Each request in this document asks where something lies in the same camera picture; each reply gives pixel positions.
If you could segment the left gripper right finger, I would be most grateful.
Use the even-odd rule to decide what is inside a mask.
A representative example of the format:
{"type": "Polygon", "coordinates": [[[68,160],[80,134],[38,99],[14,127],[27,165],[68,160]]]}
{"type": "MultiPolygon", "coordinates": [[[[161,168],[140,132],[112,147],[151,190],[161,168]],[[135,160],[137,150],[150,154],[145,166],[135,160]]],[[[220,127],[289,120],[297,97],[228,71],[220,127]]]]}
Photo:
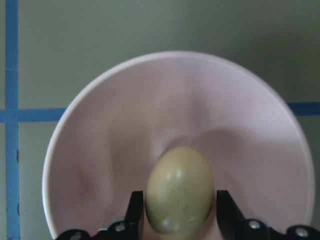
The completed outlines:
{"type": "Polygon", "coordinates": [[[257,218],[248,218],[227,190],[216,191],[216,220],[224,240],[318,240],[320,231],[293,225],[280,233],[257,218]]]}

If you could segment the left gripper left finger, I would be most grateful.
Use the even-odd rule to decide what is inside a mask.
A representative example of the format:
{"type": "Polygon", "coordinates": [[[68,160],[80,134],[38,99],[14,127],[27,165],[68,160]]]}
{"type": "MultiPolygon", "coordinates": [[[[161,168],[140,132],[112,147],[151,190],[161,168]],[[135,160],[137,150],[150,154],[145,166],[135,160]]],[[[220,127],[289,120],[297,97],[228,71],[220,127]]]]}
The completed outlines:
{"type": "Polygon", "coordinates": [[[71,229],[61,233],[58,240],[140,240],[144,228],[144,195],[133,191],[123,220],[102,227],[93,236],[87,231],[71,229]]]}

